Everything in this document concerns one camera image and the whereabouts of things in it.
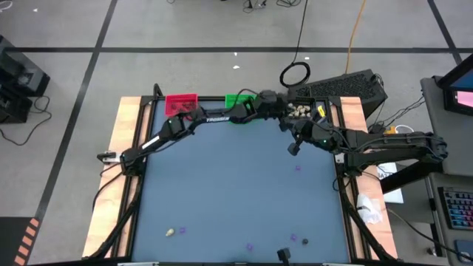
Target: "white cable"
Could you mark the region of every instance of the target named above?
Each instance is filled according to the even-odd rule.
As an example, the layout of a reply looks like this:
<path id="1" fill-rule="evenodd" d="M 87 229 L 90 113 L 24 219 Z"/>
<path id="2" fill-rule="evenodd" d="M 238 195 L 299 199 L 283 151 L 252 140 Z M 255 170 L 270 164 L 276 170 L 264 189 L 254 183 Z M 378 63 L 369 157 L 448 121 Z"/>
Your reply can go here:
<path id="1" fill-rule="evenodd" d="M 398 127 L 405 127 L 407 128 L 408 130 L 410 130 L 411 132 L 414 132 L 414 129 L 410 126 L 406 126 L 406 125 L 398 125 L 396 126 L 394 129 L 396 130 L 396 133 L 398 133 Z"/>
<path id="2" fill-rule="evenodd" d="M 6 7 L 1 7 L 3 4 L 5 3 L 8 3 Z M 0 2 L 0 13 L 3 11 L 3 10 L 7 10 L 9 9 L 10 7 L 13 6 L 13 1 L 1 1 Z"/>

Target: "green container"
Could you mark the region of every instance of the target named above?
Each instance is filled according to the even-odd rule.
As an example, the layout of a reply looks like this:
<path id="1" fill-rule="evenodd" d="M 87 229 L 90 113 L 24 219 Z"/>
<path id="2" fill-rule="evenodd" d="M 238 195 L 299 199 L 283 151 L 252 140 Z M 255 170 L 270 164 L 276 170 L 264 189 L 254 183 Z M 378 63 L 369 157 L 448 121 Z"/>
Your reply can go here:
<path id="1" fill-rule="evenodd" d="M 242 103 L 249 98 L 256 98 L 256 95 L 239 95 L 236 103 Z M 231 108 L 235 104 L 237 95 L 225 95 L 225 108 Z"/>

